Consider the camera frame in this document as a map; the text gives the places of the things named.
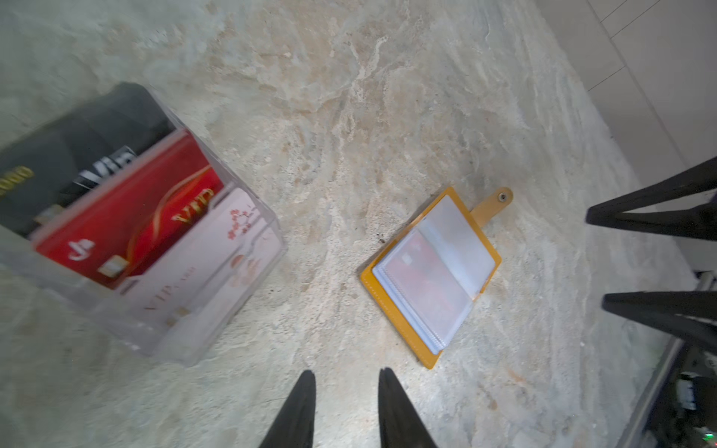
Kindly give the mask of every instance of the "pink vip card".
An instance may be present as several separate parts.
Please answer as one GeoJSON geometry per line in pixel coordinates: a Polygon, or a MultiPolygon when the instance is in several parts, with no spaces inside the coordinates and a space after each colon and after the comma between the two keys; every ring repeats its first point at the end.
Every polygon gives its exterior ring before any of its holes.
{"type": "Polygon", "coordinates": [[[235,189],[143,275],[130,277],[119,287],[131,304],[131,314],[143,322],[171,327],[176,322],[172,316],[191,313],[189,303],[232,263],[235,252],[251,246],[265,226],[254,201],[235,189]]]}
{"type": "Polygon", "coordinates": [[[251,250],[242,248],[240,252],[246,252],[246,254],[232,256],[229,267],[233,272],[229,278],[224,280],[219,291],[194,316],[191,325],[182,328],[181,337],[188,341],[188,345],[193,341],[216,338],[218,332],[224,327],[217,325],[217,320],[229,320],[244,305],[248,298],[245,296],[246,292],[279,256],[282,248],[279,236],[271,227],[266,227],[261,236],[256,238],[251,250]]]}
{"type": "MultiPolygon", "coordinates": [[[[266,238],[265,233],[267,228],[267,222],[263,218],[252,223],[251,228],[246,233],[242,233],[241,238],[245,241],[239,249],[234,252],[229,259],[222,264],[217,271],[214,273],[212,278],[202,288],[202,293],[190,297],[184,307],[192,312],[199,310],[209,300],[210,296],[207,292],[213,293],[222,287],[227,282],[227,278],[231,275],[232,278],[237,277],[241,272],[246,272],[242,278],[244,282],[253,276],[256,278],[261,272],[257,268],[259,267],[258,262],[261,260],[259,251],[260,247],[265,246],[264,240],[266,238]]],[[[170,319],[170,322],[182,318],[184,315],[180,312],[175,315],[174,318],[170,319]]]]}

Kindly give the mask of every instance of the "stitching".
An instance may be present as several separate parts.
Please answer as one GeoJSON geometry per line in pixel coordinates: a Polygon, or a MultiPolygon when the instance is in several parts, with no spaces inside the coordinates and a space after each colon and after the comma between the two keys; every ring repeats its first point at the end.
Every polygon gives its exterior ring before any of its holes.
{"type": "MultiPolygon", "coordinates": [[[[390,275],[388,272],[386,272],[386,278],[387,278],[388,281],[391,283],[391,285],[393,285],[393,287],[396,288],[396,290],[401,293],[402,296],[408,297],[407,294],[405,293],[404,289],[403,289],[402,287],[400,287],[400,286],[396,283],[396,280],[394,280],[393,278],[391,278],[391,275],[390,275]]],[[[422,322],[421,317],[420,317],[420,316],[417,316],[417,317],[418,317],[418,319],[419,319],[419,323],[421,323],[421,322],[422,322]]],[[[443,343],[443,341],[440,340],[440,338],[438,338],[437,335],[433,334],[433,330],[431,330],[430,328],[428,328],[428,325],[426,325],[425,322],[422,322],[422,323],[423,323],[423,325],[426,326],[426,330],[428,330],[428,331],[427,331],[428,337],[431,339],[431,341],[432,341],[435,345],[445,345],[445,344],[443,343]]]]}
{"type": "MultiPolygon", "coordinates": [[[[415,353],[415,355],[418,356],[418,359],[421,360],[421,362],[424,364],[424,366],[431,364],[427,359],[424,358],[424,356],[422,354],[419,353],[418,347],[416,347],[411,342],[409,335],[407,335],[406,332],[403,331],[401,328],[398,328],[398,326],[394,323],[396,316],[395,316],[393,310],[391,310],[390,308],[388,308],[386,306],[383,299],[381,299],[381,297],[376,292],[376,290],[371,286],[371,284],[364,283],[364,285],[369,289],[369,291],[371,292],[371,295],[374,296],[374,299],[379,303],[379,305],[381,306],[381,309],[383,309],[384,313],[386,313],[389,316],[389,318],[391,318],[391,323],[394,324],[394,328],[396,328],[398,330],[398,332],[401,333],[401,336],[403,336],[403,339],[406,341],[406,343],[408,343],[409,347],[411,347],[411,349],[413,350],[413,353],[415,353]]],[[[438,355],[436,355],[436,356],[440,356],[441,353],[443,353],[443,350],[438,352],[438,355]]]]}

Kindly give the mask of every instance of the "marble floor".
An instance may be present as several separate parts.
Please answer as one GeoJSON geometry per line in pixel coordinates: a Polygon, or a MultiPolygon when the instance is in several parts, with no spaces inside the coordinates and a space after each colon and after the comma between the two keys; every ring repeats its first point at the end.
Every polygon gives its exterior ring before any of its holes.
{"type": "Polygon", "coordinates": [[[588,227],[639,188],[531,0],[0,5],[0,143],[121,80],[155,87],[276,211],[288,253],[197,366],[129,353],[0,271],[12,447],[256,447],[304,369],[315,447],[377,447],[379,369],[441,447],[611,447],[666,337],[606,292],[689,290],[672,239],[588,227]],[[358,270],[430,196],[514,202],[503,264],[437,367],[358,270]]]}

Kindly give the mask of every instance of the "card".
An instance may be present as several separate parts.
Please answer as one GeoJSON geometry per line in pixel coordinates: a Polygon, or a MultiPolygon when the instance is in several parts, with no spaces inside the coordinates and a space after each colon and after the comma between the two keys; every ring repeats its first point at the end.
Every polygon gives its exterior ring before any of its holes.
{"type": "Polygon", "coordinates": [[[145,272],[223,188],[187,130],[135,163],[33,233],[38,253],[114,289],[145,272]]]}
{"type": "Polygon", "coordinates": [[[214,341],[226,323],[246,303],[248,293],[283,249],[282,240],[271,227],[255,240],[253,249],[245,255],[232,257],[234,272],[214,293],[206,306],[191,314],[181,308],[168,318],[167,325],[176,324],[176,332],[168,339],[168,348],[178,358],[195,353],[198,345],[214,341]]]}
{"type": "Polygon", "coordinates": [[[373,272],[433,354],[447,346],[473,306],[419,229],[412,229],[373,272]]]}
{"type": "Polygon", "coordinates": [[[27,237],[173,129],[138,84],[81,105],[0,151],[0,225],[27,237]]]}
{"type": "Polygon", "coordinates": [[[218,290],[241,264],[247,265],[247,276],[256,270],[244,257],[266,226],[250,196],[235,189],[144,275],[125,282],[120,293],[130,303],[130,313],[171,327],[196,312],[204,305],[196,300],[202,290],[218,290]]]}

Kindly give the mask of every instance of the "red card in sleeve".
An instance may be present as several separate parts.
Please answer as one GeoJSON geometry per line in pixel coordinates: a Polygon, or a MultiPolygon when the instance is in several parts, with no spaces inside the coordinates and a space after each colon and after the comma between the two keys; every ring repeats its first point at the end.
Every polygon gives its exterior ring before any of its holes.
{"type": "Polygon", "coordinates": [[[194,137],[179,130],[31,240],[40,254],[115,288],[176,243],[222,187],[194,137]]]}

